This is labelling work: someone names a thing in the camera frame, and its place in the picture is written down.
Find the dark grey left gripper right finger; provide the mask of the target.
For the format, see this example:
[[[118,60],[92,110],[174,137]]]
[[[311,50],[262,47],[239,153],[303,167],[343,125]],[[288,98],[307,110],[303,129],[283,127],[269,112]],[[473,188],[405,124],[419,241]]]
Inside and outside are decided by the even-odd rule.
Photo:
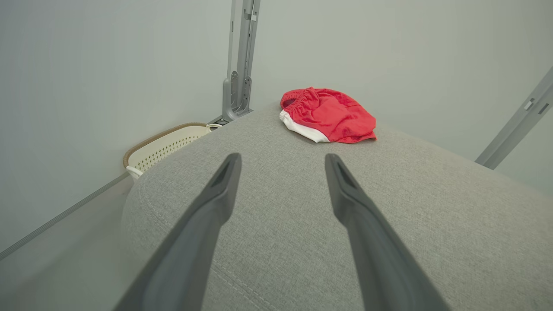
[[[366,311],[449,306],[337,154],[324,158],[334,216],[346,228]]]

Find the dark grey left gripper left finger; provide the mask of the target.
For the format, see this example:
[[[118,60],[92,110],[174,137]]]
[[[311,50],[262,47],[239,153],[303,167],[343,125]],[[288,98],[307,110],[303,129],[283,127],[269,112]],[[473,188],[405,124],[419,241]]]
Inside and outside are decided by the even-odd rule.
[[[230,219],[242,158],[229,154],[116,305],[117,311],[199,311],[221,227]]]

